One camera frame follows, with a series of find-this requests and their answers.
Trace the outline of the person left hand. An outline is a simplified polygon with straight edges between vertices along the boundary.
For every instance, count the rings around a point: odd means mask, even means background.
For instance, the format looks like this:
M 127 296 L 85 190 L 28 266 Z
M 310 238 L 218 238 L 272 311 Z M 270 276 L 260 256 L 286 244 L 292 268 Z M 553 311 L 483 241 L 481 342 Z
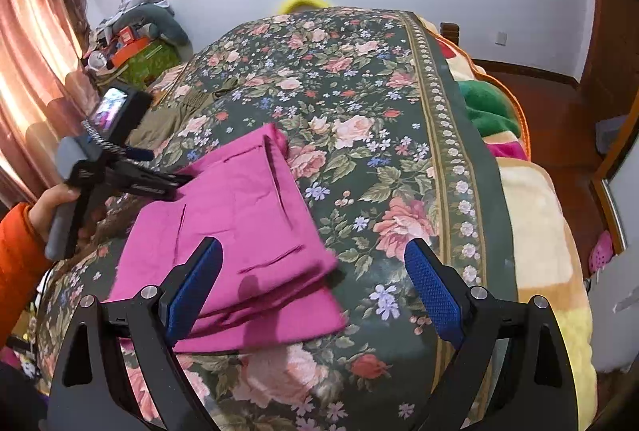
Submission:
M 36 233 L 44 243 L 49 240 L 53 218 L 58 207 L 70 204 L 79 199 L 80 191 L 68 187 L 66 184 L 57 184 L 42 193 L 37 202 L 30 207 L 28 219 Z M 96 233 L 97 225 L 106 218 L 106 206 L 96 207 L 89 215 L 89 219 L 78 232 L 80 246 L 87 245 Z

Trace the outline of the orange sleeve forearm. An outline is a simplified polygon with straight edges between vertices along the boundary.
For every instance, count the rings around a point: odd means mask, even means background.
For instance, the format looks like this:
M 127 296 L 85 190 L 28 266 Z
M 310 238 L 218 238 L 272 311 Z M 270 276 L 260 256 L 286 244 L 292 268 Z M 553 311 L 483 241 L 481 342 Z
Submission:
M 50 267 L 38 213 L 37 207 L 20 203 L 1 220 L 1 347 Z

